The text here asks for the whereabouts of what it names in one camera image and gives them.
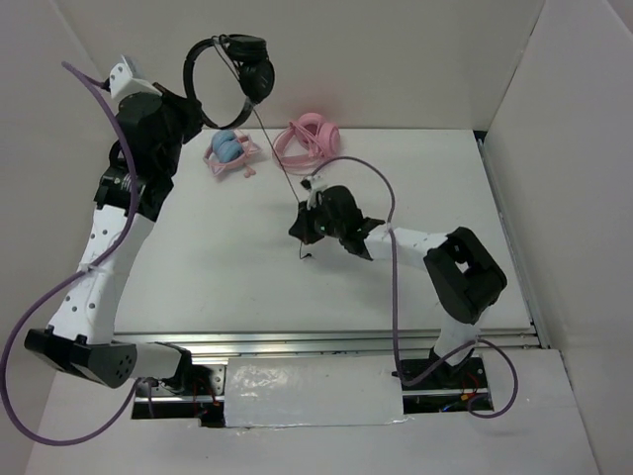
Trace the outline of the black wired headphones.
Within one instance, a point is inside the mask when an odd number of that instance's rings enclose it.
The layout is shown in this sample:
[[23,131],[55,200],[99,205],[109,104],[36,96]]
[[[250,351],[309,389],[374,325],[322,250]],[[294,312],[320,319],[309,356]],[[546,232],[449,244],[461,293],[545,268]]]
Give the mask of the black wired headphones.
[[244,95],[244,103],[237,117],[225,126],[212,121],[205,112],[202,112],[203,123],[214,130],[236,129],[254,113],[265,139],[272,146],[263,121],[256,111],[256,106],[271,94],[275,82],[275,70],[269,58],[266,41],[245,34],[222,34],[195,43],[187,52],[183,64],[183,85],[185,95],[189,99],[198,99],[194,83],[194,68],[199,56],[210,48],[216,51],[238,82]]

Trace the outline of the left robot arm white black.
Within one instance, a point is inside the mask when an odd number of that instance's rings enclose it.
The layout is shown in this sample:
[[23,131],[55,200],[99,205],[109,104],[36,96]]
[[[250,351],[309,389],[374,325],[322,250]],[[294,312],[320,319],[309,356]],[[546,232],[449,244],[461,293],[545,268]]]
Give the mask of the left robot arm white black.
[[115,340],[115,319],[136,256],[174,183],[182,146],[203,127],[195,99],[168,90],[122,99],[120,132],[94,196],[93,224],[58,310],[43,329],[27,332],[24,347],[55,369],[118,388],[138,375],[149,355],[161,386],[180,395],[194,383],[190,356],[166,343],[145,350]]

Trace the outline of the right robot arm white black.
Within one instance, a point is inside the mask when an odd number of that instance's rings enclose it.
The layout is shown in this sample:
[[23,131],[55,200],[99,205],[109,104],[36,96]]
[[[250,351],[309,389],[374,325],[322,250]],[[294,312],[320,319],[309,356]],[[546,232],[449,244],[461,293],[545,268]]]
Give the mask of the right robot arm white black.
[[[457,384],[479,340],[480,317],[507,286],[507,278],[477,236],[459,227],[448,234],[429,234],[365,217],[349,189],[305,178],[308,197],[298,205],[289,235],[303,244],[337,240],[347,252],[368,261],[392,262],[392,339],[396,375],[412,388],[427,377],[441,387]],[[400,360],[398,270],[400,265],[427,273],[446,317],[431,348],[431,363],[421,374],[404,371]]]

